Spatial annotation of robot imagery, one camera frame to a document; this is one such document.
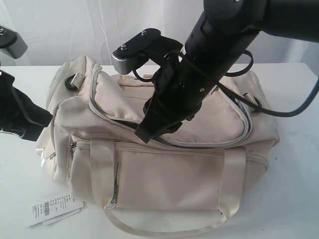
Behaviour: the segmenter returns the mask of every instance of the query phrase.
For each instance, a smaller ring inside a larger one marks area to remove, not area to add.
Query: bag handle
[[[153,238],[174,238],[194,236],[202,233],[212,231],[226,222],[226,220],[233,216],[239,208],[240,200],[243,192],[243,185],[245,179],[246,169],[246,152],[242,147],[225,149],[224,153],[224,169],[222,176],[222,185],[219,194],[219,210],[221,212],[221,219],[209,226],[186,230],[179,232],[149,232],[134,229],[125,223],[121,222],[108,208],[104,207],[105,215],[111,223],[117,228],[135,235]]]

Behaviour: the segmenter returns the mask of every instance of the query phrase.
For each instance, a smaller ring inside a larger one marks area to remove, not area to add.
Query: screw
[[[0,29],[0,36],[5,35],[5,30],[3,28]]]
[[[123,45],[121,46],[121,50],[122,50],[122,51],[126,51],[126,50],[127,50],[127,48],[126,48],[126,45],[125,45],[125,44],[123,44]]]

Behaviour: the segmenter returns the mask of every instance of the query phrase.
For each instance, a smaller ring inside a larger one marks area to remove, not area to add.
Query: white curtain
[[[61,65],[89,55],[109,65],[110,54],[145,28],[184,43],[202,11],[202,0],[0,0],[0,24],[29,46],[18,60],[0,54],[1,64]],[[317,44],[261,33],[249,50],[256,63],[306,62],[318,73]]]

